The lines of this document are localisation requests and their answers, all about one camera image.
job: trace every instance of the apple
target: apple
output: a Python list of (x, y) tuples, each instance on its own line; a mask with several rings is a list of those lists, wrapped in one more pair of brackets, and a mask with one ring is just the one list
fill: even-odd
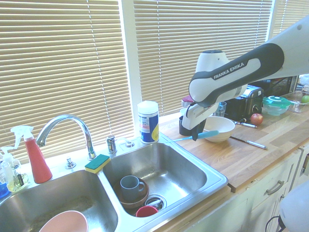
[(263, 115), (255, 113), (253, 115), (251, 115), (251, 123), (258, 126), (263, 122)]
[(308, 103), (309, 102), (309, 95), (304, 95), (301, 98), (301, 102), (300, 103)]

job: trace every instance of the cabinet handle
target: cabinet handle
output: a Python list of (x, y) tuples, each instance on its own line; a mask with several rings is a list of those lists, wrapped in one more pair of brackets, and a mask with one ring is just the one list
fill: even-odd
[(278, 184), (279, 184), (279, 186), (276, 187), (274, 190), (272, 190), (272, 191), (270, 191), (269, 189), (266, 190), (266, 193), (267, 193), (268, 196), (270, 196), (271, 194), (274, 194), (274, 193), (277, 192), (279, 189), (281, 189), (281, 187), (282, 187), (283, 184), (284, 184), (284, 181), (278, 180)]

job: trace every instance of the drain strainer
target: drain strainer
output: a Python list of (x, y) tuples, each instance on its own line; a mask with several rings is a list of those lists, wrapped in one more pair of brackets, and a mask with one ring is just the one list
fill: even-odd
[(145, 205), (151, 205), (160, 211), (161, 209), (167, 207), (167, 202), (163, 196), (159, 194), (152, 194), (148, 196), (147, 200), (145, 201)]

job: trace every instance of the wooden countertop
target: wooden countertop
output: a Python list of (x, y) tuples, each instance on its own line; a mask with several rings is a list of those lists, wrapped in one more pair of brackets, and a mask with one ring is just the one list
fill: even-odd
[[(268, 150), (229, 138), (221, 143), (206, 139), (177, 142), (187, 151), (221, 172), (229, 180), (232, 192), (250, 183), (265, 170), (287, 157), (309, 141), (309, 111), (287, 111), (280, 116), (262, 113), (263, 123), (257, 129), (236, 125), (233, 136), (266, 145)], [(179, 139), (179, 120), (160, 124), (160, 132)]]

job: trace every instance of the black toaster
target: black toaster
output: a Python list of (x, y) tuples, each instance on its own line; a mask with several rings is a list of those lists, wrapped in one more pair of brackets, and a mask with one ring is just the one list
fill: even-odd
[(247, 86), (245, 92), (226, 102), (225, 117), (234, 121), (247, 121), (254, 113), (261, 113), (264, 90), (260, 87)]

